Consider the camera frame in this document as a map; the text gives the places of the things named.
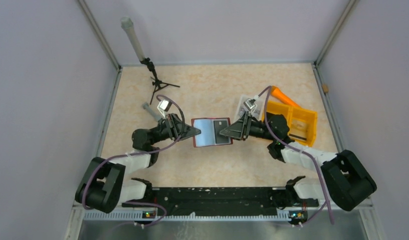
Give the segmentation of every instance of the tripod stand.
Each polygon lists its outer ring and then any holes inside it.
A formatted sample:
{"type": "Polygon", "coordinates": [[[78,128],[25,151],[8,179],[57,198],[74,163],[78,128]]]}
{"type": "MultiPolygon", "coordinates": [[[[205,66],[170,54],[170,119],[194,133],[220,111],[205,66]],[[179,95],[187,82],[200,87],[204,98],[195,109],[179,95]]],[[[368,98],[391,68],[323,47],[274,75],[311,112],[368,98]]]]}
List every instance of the tripod stand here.
{"type": "Polygon", "coordinates": [[[166,88],[167,86],[173,86],[173,87],[176,87],[176,88],[180,87],[178,85],[163,82],[163,81],[159,80],[158,79],[158,74],[156,73],[155,65],[153,64],[152,61],[150,61],[150,58],[144,58],[144,60],[141,60],[140,63],[146,65],[147,69],[153,74],[153,77],[150,77],[153,80],[153,82],[151,84],[154,86],[153,94],[151,95],[151,99],[150,99],[150,105],[153,102],[153,98],[155,97],[155,93],[158,92],[159,90],[162,90],[162,89],[166,88]]]}

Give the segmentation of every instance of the purple cable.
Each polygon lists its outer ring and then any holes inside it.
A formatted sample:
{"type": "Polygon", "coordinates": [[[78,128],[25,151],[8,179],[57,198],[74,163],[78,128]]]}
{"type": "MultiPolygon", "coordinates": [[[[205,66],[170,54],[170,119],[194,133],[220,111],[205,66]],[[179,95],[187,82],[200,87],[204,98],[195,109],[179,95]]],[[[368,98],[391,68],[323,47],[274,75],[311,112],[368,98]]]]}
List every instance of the purple cable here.
{"type": "Polygon", "coordinates": [[[312,214],[312,216],[310,216],[310,217],[307,219],[307,221],[306,221],[305,223],[303,223],[302,225],[305,225],[305,224],[309,223],[309,221],[311,221],[312,219],[314,219],[315,216],[316,216],[317,214],[319,214],[319,213],[325,208],[326,205],[327,205],[327,202],[324,202],[324,203],[322,204],[322,206],[318,209],[318,211],[316,211],[314,214],[312,214]]]}
{"type": "MultiPolygon", "coordinates": [[[[160,208],[163,210],[163,215],[161,217],[159,217],[156,221],[152,221],[148,224],[145,224],[144,227],[151,227],[153,225],[156,225],[157,223],[159,223],[164,217],[167,216],[168,212],[166,210],[166,208],[164,208],[162,205],[159,204],[155,204],[155,203],[146,203],[146,202],[134,202],[134,201],[126,201],[126,204],[132,204],[132,205],[141,205],[141,206],[152,206],[152,207],[156,207],[156,208],[160,208]]],[[[118,225],[112,227],[108,232],[106,232],[106,234],[103,235],[103,239],[105,239],[111,232],[113,232],[115,229],[124,226],[124,225],[135,225],[135,223],[133,223],[132,221],[125,221],[122,223],[119,223],[118,225]]]]}
{"type": "Polygon", "coordinates": [[[319,179],[319,183],[321,184],[322,187],[322,192],[324,195],[324,199],[325,199],[325,204],[328,208],[328,215],[329,215],[329,221],[331,222],[332,225],[334,225],[334,214],[333,214],[333,210],[331,209],[331,204],[330,204],[330,198],[328,197],[328,193],[327,193],[327,188],[324,182],[324,178],[321,174],[321,170],[320,167],[318,166],[317,160],[314,158],[314,156],[312,156],[310,153],[308,153],[307,151],[301,151],[300,149],[293,147],[291,145],[288,145],[287,143],[285,143],[283,140],[281,140],[279,137],[277,137],[275,135],[275,133],[271,130],[271,127],[268,123],[268,116],[267,116],[267,107],[268,107],[268,101],[270,99],[270,95],[271,95],[271,89],[272,86],[268,86],[267,88],[265,88],[265,90],[263,90],[258,96],[260,97],[262,94],[264,94],[265,91],[268,91],[268,93],[266,94],[266,99],[265,99],[265,107],[264,107],[264,114],[265,114],[265,125],[268,128],[269,133],[272,135],[272,137],[274,139],[276,139],[278,142],[280,142],[281,144],[283,144],[284,146],[286,146],[289,149],[292,149],[296,152],[302,152],[304,155],[308,156],[312,162],[313,165],[315,166],[316,169],[316,173],[318,174],[318,179],[319,179]]]}
{"type": "MultiPolygon", "coordinates": [[[[181,110],[180,106],[179,106],[176,102],[174,102],[172,99],[170,99],[169,97],[167,97],[167,96],[165,96],[165,95],[161,95],[161,94],[160,94],[160,95],[157,95],[157,96],[156,96],[156,98],[157,98],[158,100],[160,100],[159,97],[162,97],[162,98],[164,98],[164,99],[167,99],[169,102],[171,102],[173,105],[175,105],[175,107],[176,107],[176,108],[178,109],[178,111],[181,113],[182,122],[185,124],[185,123],[186,123],[186,120],[185,120],[185,118],[184,118],[184,114],[182,114],[183,111],[181,110]]],[[[176,143],[180,140],[180,138],[181,138],[181,134],[180,134],[171,144],[169,144],[168,146],[166,146],[166,147],[164,147],[164,148],[161,148],[161,149],[157,149],[157,150],[153,150],[153,151],[140,151],[140,152],[133,152],[133,153],[129,153],[129,154],[115,155],[115,156],[111,156],[111,157],[109,157],[108,159],[102,161],[102,162],[94,169],[94,171],[92,172],[91,176],[89,177],[89,179],[88,179],[88,181],[87,181],[87,183],[86,183],[86,185],[85,185],[84,192],[82,193],[82,201],[81,201],[81,202],[82,202],[82,206],[84,207],[84,209],[86,209],[86,210],[92,209],[91,207],[88,207],[87,204],[86,204],[88,188],[90,187],[91,183],[93,182],[94,178],[96,177],[96,174],[99,172],[99,170],[100,170],[106,163],[108,163],[109,161],[111,161],[111,160],[113,160],[113,159],[124,158],[124,157],[126,157],[126,156],[131,156],[131,157],[132,157],[132,156],[137,156],[137,155],[154,154],[154,153],[162,152],[162,151],[164,151],[164,150],[166,150],[166,149],[172,147],[174,144],[176,144],[176,143]]]]}

